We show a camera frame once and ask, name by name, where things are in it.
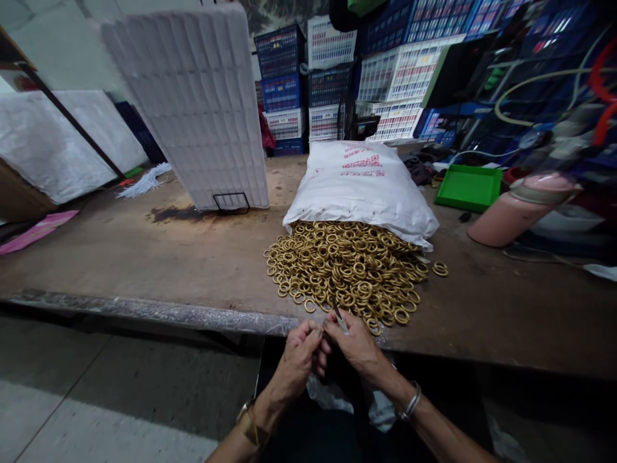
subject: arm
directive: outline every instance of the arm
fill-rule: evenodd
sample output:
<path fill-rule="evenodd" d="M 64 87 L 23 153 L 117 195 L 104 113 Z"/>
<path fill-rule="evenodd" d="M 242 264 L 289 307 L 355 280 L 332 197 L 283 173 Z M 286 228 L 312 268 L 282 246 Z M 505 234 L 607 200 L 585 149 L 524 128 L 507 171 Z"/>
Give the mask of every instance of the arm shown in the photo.
<path fill-rule="evenodd" d="M 406 410 L 416 394 L 414 386 L 390 364 L 361 319 L 345 311 L 341 311 L 341 316 L 347 323 L 349 334 L 343 334 L 336 324 L 336 316 L 329 313 L 324 321 L 328 335 L 358 373 L 381 389 L 397 410 Z M 424 395 L 414 411 L 411 425 L 440 463 L 497 462 L 444 417 Z"/>
<path fill-rule="evenodd" d="M 270 383 L 249 409 L 249 415 L 257 426 L 269 435 L 275 431 L 287 406 L 306 388 L 311 368 L 323 376 L 326 355 L 331 350 L 321 334 L 321 328 L 308 320 L 290 331 L 283 357 Z M 258 455 L 259 448 L 244 435 L 240 426 L 236 425 L 208 457 L 206 463 L 249 462 L 257 460 Z"/>

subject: white string bundle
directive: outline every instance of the white string bundle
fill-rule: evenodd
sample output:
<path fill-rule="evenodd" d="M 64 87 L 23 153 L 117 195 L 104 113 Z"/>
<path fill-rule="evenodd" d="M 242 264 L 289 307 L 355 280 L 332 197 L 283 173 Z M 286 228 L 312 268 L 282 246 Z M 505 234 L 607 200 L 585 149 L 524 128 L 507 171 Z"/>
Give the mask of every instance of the white string bundle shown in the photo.
<path fill-rule="evenodd" d="M 117 197 L 137 197 L 139 195 L 143 195 L 150 190 L 158 188 L 162 185 L 162 183 L 159 182 L 156 177 L 164 174 L 165 172 L 169 172 L 171 169 L 172 167 L 169 165 L 169 163 L 162 163 L 156 167 L 151 168 L 135 185 L 131 185 L 124 191 L 118 193 Z"/>

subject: concrete floor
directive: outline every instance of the concrete floor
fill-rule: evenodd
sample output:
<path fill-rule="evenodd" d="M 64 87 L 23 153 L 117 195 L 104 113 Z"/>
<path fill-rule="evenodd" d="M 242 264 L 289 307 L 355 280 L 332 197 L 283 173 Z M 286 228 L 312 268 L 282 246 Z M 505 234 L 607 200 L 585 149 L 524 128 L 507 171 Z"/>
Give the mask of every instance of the concrete floor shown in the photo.
<path fill-rule="evenodd" d="M 202 462 L 253 394 L 258 367 L 258 359 L 0 318 L 0 463 Z M 514 438 L 497 438 L 509 461 L 614 455 L 612 442 L 576 426 L 534 421 L 491 398 L 485 406 Z"/>

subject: dark stain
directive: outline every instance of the dark stain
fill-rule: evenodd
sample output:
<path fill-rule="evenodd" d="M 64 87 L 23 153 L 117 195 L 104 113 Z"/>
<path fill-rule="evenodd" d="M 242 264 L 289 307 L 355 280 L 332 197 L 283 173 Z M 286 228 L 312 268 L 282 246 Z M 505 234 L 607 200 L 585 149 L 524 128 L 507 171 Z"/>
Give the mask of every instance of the dark stain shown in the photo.
<path fill-rule="evenodd" d="M 160 209 L 153 208 L 148 214 L 148 217 L 152 219 L 152 223 L 167 222 L 171 220 L 197 223 L 211 215 L 212 212 L 198 211 L 191 204 L 190 206 L 182 209 L 178 209 L 176 206 L 169 206 Z"/>

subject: pile of brass rings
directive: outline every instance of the pile of brass rings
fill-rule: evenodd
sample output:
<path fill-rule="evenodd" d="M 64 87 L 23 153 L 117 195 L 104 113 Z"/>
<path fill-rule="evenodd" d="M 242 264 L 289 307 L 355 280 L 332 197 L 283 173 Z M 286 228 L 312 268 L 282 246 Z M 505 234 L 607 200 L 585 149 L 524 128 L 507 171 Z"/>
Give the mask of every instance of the pile of brass rings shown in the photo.
<path fill-rule="evenodd" d="M 433 264 L 433 273 L 440 277 L 448 276 L 448 267 L 443 262 L 435 262 Z"/>
<path fill-rule="evenodd" d="M 264 251 L 279 296 L 291 296 L 308 313 L 317 308 L 330 312 L 334 301 L 362 318 L 374 336 L 383 327 L 411 321 L 420 303 L 414 285 L 430 272 L 416 257 L 418 246 L 361 222 L 298 221 L 291 226 L 291 235 L 279 236 Z"/>

